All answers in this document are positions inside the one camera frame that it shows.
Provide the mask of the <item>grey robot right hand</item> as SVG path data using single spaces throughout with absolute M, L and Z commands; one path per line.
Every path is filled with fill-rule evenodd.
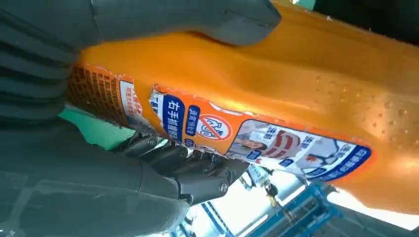
M 281 16 L 268 0 L 3 0 L 0 3 L 0 233 L 136 237 L 164 233 L 189 205 L 146 164 L 88 143 L 59 115 L 81 50 L 193 31 L 261 41 Z

